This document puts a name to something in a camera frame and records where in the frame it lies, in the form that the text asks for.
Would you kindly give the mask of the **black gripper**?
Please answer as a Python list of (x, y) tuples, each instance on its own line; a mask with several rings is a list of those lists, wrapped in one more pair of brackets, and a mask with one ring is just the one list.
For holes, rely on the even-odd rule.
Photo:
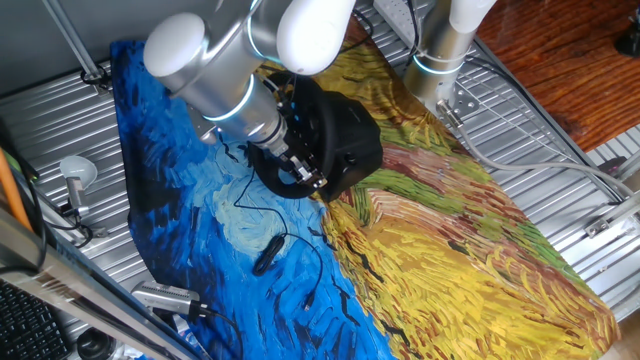
[(269, 151), (285, 170), (294, 171), (297, 183), (308, 183), (314, 189), (322, 188), (328, 183), (322, 172), (316, 172), (314, 166), (305, 159), (300, 159), (301, 147), (296, 143), (290, 145), (286, 142), (278, 142), (270, 145)]

